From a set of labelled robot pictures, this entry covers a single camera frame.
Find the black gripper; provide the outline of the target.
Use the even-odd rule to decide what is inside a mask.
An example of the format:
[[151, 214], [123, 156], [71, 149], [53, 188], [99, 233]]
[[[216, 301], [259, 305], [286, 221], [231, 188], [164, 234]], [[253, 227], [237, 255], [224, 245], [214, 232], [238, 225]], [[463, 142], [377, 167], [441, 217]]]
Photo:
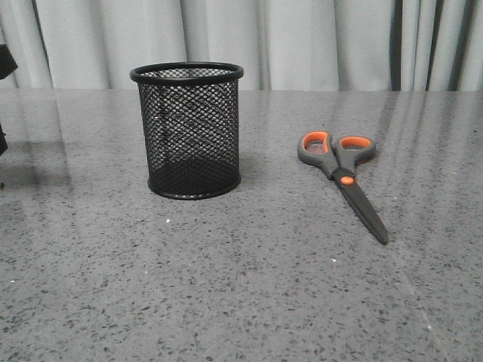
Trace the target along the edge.
[[14, 60], [8, 46], [6, 44], [0, 44], [0, 79], [5, 79], [11, 75], [18, 65]]

